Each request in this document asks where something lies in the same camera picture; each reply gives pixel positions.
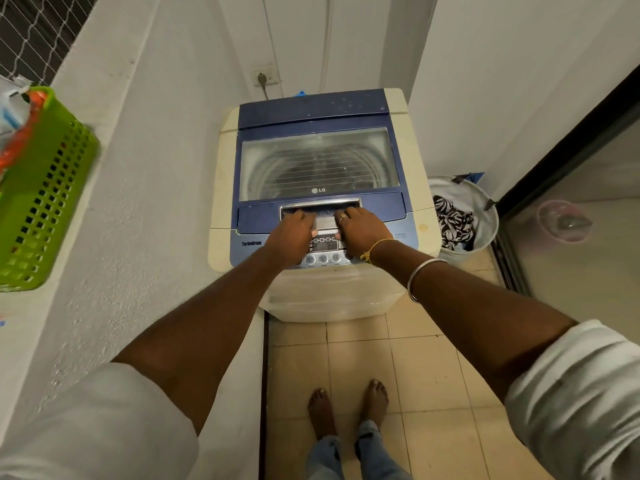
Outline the person's left hand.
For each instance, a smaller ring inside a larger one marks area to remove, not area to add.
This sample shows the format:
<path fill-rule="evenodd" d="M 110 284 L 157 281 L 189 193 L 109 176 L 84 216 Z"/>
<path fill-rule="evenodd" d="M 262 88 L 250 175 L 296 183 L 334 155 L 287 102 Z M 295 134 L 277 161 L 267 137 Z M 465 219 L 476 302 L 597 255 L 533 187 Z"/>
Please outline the person's left hand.
<path fill-rule="evenodd" d="M 283 217 L 263 246 L 269 260 L 279 271 L 300 264 L 308 254 L 310 242 L 295 242 L 292 236 L 291 215 L 287 214 Z"/>

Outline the blue washing machine lid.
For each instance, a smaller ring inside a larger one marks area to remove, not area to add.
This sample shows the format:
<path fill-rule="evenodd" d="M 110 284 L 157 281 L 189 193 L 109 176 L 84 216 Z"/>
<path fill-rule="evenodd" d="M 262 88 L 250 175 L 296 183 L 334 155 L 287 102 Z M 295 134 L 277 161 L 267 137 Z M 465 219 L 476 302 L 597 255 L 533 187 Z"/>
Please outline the blue washing machine lid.
<path fill-rule="evenodd" d="M 361 196 L 383 221 L 413 211 L 383 89 L 239 106 L 230 224 L 268 233 L 277 203 Z"/>

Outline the person's right forearm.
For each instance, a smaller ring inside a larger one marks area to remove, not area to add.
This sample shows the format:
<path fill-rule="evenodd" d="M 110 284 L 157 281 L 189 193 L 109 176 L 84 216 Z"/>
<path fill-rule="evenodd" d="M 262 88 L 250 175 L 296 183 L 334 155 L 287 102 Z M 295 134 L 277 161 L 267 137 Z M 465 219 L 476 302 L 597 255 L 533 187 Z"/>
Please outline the person's right forearm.
<path fill-rule="evenodd" d="M 412 270 L 432 258 L 395 240 L 382 243 L 374 256 L 376 266 L 405 286 Z M 420 305 L 503 404 L 512 384 L 578 325 L 551 306 L 450 264 L 425 270 L 419 283 Z"/>

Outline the person's left forearm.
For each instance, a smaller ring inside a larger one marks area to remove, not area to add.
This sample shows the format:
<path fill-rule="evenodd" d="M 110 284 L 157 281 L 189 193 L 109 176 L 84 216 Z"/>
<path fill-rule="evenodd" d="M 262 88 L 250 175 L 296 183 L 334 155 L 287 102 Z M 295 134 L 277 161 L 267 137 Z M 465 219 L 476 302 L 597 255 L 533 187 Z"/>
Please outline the person's left forearm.
<path fill-rule="evenodd" d="M 199 435 L 259 302 L 307 252 L 264 246 L 153 323 L 112 359 L 153 381 Z"/>

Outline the cream top-load washing machine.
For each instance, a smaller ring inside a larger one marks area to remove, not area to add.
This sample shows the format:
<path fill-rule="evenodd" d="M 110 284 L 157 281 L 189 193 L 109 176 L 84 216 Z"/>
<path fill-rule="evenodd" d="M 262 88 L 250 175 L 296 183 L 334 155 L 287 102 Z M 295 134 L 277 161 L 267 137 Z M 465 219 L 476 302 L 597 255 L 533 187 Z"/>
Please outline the cream top-load washing machine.
<path fill-rule="evenodd" d="M 335 196 L 306 202 L 277 203 L 276 222 L 268 233 L 244 234 L 230 224 L 236 158 L 239 106 L 225 117 L 219 135 L 208 262 L 218 273 L 226 273 L 244 262 L 265 244 L 270 233 L 287 214 L 298 209 L 316 213 L 317 236 L 300 264 L 281 273 L 270 285 L 259 306 L 283 322 L 331 322 L 360 319 L 387 313 L 405 293 L 393 277 L 347 254 L 336 240 L 334 213 L 347 207 L 363 207 L 388 227 L 393 238 L 438 257 L 441 233 L 436 218 L 428 176 L 424 168 L 408 105 L 399 88 L 384 88 L 391 111 L 401 162 L 413 211 L 403 219 L 383 221 L 373 203 L 361 196 Z"/>

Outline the black and white patterned cloth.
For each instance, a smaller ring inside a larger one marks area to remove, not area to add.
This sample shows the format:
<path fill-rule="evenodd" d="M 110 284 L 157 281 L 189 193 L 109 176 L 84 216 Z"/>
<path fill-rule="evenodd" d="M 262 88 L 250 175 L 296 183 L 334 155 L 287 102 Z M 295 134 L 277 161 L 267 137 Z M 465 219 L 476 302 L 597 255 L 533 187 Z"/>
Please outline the black and white patterned cloth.
<path fill-rule="evenodd" d="M 442 236 L 442 248 L 450 251 L 472 251 L 476 241 L 476 219 L 442 196 L 433 197 Z"/>

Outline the person's right foot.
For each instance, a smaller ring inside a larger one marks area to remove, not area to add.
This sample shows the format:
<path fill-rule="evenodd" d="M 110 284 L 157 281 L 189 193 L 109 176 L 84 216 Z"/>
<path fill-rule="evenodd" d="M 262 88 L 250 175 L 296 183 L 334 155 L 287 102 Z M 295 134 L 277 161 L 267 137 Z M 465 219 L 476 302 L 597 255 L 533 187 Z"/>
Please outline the person's right foot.
<path fill-rule="evenodd" d="M 370 421 L 380 429 L 387 415 L 388 404 L 388 392 L 384 384 L 377 379 L 370 380 L 364 391 L 361 422 Z"/>

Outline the person's foot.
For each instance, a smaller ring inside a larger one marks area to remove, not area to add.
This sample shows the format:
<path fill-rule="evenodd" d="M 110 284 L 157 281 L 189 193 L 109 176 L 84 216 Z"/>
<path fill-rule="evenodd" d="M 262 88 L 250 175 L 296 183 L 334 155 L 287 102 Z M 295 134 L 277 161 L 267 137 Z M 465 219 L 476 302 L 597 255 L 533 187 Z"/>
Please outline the person's foot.
<path fill-rule="evenodd" d="M 361 422 L 370 421 L 380 429 L 387 415 L 388 404 L 388 392 L 384 384 L 377 379 L 370 380 L 364 391 Z"/>
<path fill-rule="evenodd" d="M 324 388 L 313 391 L 308 400 L 307 411 L 317 441 L 337 436 L 332 402 Z"/>

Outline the person's left foot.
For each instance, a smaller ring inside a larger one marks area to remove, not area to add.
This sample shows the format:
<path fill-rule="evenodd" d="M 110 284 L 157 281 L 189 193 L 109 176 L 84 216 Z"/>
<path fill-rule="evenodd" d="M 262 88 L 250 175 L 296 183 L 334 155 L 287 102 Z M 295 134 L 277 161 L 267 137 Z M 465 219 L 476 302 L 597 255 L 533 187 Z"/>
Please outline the person's left foot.
<path fill-rule="evenodd" d="M 337 436 L 332 402 L 324 388 L 313 391 L 308 400 L 307 411 L 317 441 Z"/>

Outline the pink plastic bowl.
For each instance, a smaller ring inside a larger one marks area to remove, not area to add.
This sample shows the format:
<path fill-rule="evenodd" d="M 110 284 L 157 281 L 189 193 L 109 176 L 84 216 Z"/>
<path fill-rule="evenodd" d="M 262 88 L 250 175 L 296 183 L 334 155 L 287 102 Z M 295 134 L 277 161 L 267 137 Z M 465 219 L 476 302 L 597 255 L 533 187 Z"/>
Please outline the pink plastic bowl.
<path fill-rule="evenodd" d="M 584 242 L 594 226 L 583 209 L 564 200 L 543 202 L 538 206 L 535 217 L 542 234 L 560 244 Z"/>

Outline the green plastic basket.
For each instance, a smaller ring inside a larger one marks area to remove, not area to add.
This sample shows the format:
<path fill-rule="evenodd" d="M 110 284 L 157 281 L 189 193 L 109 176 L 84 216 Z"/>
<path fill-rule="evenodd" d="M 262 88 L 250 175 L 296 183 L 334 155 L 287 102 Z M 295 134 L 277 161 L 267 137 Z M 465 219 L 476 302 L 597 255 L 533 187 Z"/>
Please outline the green plastic basket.
<path fill-rule="evenodd" d="M 47 281 L 100 149 L 52 88 L 31 89 L 49 98 L 26 151 L 0 173 L 0 292 Z"/>

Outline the white right sleeve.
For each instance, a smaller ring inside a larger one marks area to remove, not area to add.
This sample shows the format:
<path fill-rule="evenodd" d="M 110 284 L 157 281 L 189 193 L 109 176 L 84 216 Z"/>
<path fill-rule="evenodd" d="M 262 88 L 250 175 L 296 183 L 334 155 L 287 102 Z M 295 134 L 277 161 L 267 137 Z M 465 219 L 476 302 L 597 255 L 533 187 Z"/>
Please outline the white right sleeve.
<path fill-rule="evenodd" d="M 555 480 L 640 480 L 640 345 L 597 320 L 510 387 L 510 426 Z"/>

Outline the orange item in basket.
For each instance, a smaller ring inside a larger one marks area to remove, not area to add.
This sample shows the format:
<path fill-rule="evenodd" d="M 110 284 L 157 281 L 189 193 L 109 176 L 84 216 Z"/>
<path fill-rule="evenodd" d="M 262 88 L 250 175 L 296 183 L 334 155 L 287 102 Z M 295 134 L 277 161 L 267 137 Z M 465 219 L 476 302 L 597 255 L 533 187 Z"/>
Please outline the orange item in basket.
<path fill-rule="evenodd" d="M 26 147 L 39 122 L 45 103 L 49 98 L 44 90 L 31 89 L 21 93 L 28 97 L 29 113 L 23 123 L 20 123 L 10 109 L 2 109 L 0 115 L 12 127 L 12 133 L 0 151 L 0 173 L 8 170 L 26 151 Z"/>

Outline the white window net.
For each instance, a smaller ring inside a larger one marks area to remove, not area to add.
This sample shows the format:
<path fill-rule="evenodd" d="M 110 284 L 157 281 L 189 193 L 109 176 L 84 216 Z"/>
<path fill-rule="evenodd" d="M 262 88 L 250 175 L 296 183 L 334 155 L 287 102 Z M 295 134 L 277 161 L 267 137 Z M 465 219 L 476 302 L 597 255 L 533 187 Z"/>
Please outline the white window net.
<path fill-rule="evenodd" d="M 0 0 L 0 76 L 49 86 L 98 0 Z"/>

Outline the white wall socket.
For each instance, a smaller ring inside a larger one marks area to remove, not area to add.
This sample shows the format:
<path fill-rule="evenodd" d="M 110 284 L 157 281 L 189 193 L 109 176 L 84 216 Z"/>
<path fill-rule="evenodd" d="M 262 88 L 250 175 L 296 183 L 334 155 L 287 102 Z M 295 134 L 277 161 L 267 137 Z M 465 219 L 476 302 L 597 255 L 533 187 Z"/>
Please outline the white wall socket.
<path fill-rule="evenodd" d="M 252 85 L 256 88 L 273 86 L 280 83 L 277 68 L 273 64 L 251 70 Z"/>

